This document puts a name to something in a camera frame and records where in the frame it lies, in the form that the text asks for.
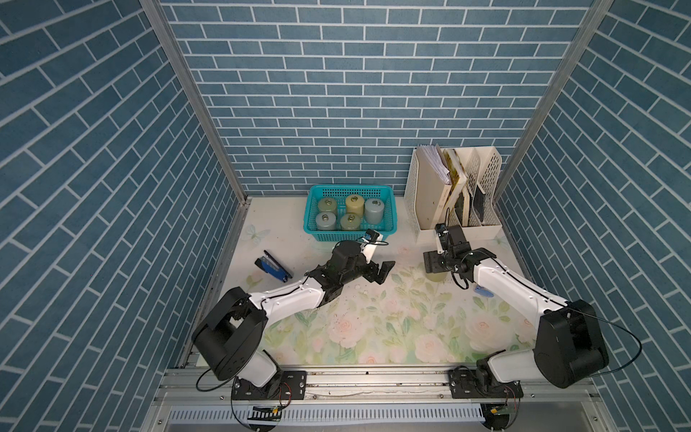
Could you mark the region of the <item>yellow tea canister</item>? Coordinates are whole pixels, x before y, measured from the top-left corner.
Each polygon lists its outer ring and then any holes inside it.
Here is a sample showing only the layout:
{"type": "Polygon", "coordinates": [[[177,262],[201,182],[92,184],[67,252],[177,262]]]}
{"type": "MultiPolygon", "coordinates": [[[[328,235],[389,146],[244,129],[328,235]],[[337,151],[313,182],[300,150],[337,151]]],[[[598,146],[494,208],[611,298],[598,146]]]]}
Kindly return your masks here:
{"type": "Polygon", "coordinates": [[[449,271],[444,268],[437,268],[426,265],[426,278],[432,283],[442,283],[449,275],[449,271]]]}
{"type": "Polygon", "coordinates": [[[352,213],[362,218],[365,213],[365,198],[360,194],[351,194],[345,198],[347,213],[352,213]]]}

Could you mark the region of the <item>blue-grey tea canister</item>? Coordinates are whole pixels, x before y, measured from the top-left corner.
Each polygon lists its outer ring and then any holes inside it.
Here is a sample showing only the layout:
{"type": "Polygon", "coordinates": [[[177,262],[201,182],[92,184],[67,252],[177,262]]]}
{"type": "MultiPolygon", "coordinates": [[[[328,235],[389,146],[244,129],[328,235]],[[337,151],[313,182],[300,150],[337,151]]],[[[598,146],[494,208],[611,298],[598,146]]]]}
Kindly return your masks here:
{"type": "Polygon", "coordinates": [[[365,220],[370,225],[379,225],[383,220],[385,203],[380,198],[370,198],[365,202],[365,220]]]}
{"type": "Polygon", "coordinates": [[[336,230],[337,216],[334,212],[320,212],[315,217],[317,230],[333,231],[336,230]]]}

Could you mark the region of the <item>green tea canister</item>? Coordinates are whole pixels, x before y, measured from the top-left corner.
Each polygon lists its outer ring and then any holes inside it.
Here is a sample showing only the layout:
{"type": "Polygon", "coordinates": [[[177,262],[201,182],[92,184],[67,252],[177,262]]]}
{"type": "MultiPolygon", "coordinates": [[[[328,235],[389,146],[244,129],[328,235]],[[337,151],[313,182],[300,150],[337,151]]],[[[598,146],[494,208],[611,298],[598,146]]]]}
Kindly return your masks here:
{"type": "Polygon", "coordinates": [[[318,201],[319,212],[338,213],[338,201],[334,197],[323,197],[318,201]]]}
{"type": "Polygon", "coordinates": [[[340,218],[340,230],[358,231],[361,229],[362,217],[358,214],[349,212],[340,218]]]}

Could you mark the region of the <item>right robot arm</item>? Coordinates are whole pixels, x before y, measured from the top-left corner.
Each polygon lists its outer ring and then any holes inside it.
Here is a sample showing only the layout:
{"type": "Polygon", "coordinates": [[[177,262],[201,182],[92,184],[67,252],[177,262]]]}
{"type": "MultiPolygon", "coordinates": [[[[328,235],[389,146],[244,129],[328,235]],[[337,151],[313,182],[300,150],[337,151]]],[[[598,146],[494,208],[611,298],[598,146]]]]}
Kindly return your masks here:
{"type": "Polygon", "coordinates": [[[424,253],[431,274],[448,273],[466,289],[476,284],[498,295],[536,329],[532,349],[497,351],[470,370],[449,373],[455,397],[521,397],[524,381],[545,379],[565,389],[609,364],[608,349],[594,308],[583,300],[570,302],[509,270],[486,248],[473,248],[459,226],[435,227],[437,250],[424,253]]]}

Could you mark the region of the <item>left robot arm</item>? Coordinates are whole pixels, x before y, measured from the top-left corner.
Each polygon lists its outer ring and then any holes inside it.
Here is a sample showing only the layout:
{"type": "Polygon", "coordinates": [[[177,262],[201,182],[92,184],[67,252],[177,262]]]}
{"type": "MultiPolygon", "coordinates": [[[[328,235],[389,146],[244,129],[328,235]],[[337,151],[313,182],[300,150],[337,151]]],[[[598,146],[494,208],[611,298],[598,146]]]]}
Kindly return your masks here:
{"type": "Polygon", "coordinates": [[[359,278],[383,284],[395,263],[379,265],[372,256],[376,248],[386,244],[383,234],[367,230],[361,239],[338,242],[326,264],[296,283],[260,293],[231,288],[194,330],[194,347],[222,383],[239,379],[268,398],[277,396],[284,371],[260,348],[266,328],[334,301],[345,285],[359,278]]]}

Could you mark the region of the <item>teal plastic basket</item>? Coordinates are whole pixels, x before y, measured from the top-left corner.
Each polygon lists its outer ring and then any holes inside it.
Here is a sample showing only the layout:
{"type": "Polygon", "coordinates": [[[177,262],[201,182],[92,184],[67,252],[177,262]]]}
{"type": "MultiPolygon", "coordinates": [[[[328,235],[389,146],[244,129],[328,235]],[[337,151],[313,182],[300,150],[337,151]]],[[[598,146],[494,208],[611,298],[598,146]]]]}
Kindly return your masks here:
{"type": "Polygon", "coordinates": [[[398,230],[398,214],[394,192],[388,185],[315,185],[309,190],[303,217],[303,230],[317,241],[338,242],[341,240],[357,240],[365,235],[366,230],[376,230],[388,239],[398,230]],[[347,213],[347,197],[351,194],[367,199],[379,199],[384,206],[383,219],[379,224],[371,224],[365,218],[361,219],[358,230],[342,230],[340,220],[347,213]],[[336,221],[334,230],[319,230],[318,215],[319,201],[322,198],[332,198],[336,201],[336,221]]]}

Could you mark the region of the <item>blue plastic clip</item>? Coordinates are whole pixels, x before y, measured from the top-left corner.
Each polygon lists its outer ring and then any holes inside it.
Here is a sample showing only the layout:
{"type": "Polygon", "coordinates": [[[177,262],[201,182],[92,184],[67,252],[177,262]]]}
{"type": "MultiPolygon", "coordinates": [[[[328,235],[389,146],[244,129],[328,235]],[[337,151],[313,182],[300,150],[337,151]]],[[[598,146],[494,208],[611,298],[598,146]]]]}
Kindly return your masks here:
{"type": "Polygon", "coordinates": [[[494,297],[494,293],[491,293],[491,291],[489,291],[489,290],[487,290],[481,286],[476,286],[474,288],[474,292],[477,293],[477,295],[480,295],[480,296],[483,296],[486,298],[493,298],[494,297]]]}

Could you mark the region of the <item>floral table mat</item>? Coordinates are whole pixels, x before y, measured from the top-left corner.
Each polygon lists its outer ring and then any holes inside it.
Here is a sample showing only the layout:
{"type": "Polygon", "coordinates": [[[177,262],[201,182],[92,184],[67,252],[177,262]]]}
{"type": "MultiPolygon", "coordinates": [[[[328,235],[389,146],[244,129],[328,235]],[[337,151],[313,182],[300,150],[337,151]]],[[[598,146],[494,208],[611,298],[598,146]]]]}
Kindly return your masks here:
{"type": "MultiPolygon", "coordinates": [[[[254,198],[239,234],[225,287],[255,293],[279,280],[255,266],[267,250],[294,280],[324,264],[332,245],[303,230],[302,197],[254,198]]],[[[406,205],[397,202],[398,230],[379,247],[377,262],[396,265],[382,285],[357,280],[320,309],[303,311],[267,327],[262,341],[281,365],[474,363],[499,351],[532,347],[536,329],[507,302],[426,278],[423,254],[433,244],[412,229],[406,205]]]]}

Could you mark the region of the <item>yellow book in organizer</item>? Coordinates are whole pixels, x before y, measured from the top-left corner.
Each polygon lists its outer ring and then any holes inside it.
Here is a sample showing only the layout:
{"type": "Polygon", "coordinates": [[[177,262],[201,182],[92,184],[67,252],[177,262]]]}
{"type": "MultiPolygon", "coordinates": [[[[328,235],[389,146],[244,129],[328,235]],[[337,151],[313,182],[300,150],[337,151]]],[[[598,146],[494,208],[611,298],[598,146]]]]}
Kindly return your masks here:
{"type": "Polygon", "coordinates": [[[446,206],[444,207],[444,221],[451,221],[451,216],[455,214],[459,223],[464,226],[468,221],[470,202],[470,193],[467,188],[468,176],[454,149],[444,149],[443,156],[452,183],[446,206]]]}

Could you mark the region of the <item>papers in organizer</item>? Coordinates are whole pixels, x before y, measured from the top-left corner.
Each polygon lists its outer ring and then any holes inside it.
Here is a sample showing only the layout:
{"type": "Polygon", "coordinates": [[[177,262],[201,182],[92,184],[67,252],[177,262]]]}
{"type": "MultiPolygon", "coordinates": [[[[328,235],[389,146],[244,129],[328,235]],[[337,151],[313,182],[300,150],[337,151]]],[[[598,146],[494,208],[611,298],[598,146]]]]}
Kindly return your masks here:
{"type": "Polygon", "coordinates": [[[435,145],[422,145],[417,148],[419,170],[434,172],[439,181],[444,185],[451,185],[450,171],[444,162],[439,147],[435,145]]]}

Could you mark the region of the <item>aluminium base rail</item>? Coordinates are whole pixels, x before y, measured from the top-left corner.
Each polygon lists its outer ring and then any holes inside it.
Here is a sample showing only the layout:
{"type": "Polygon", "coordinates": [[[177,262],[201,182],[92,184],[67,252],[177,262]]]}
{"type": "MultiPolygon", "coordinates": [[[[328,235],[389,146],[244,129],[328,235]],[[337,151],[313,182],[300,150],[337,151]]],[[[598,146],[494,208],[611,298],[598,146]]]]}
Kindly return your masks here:
{"type": "Polygon", "coordinates": [[[497,398],[451,383],[448,365],[302,366],[273,401],[218,387],[202,369],[170,369],[145,431],[614,431],[595,385],[510,385],[497,398]]]}

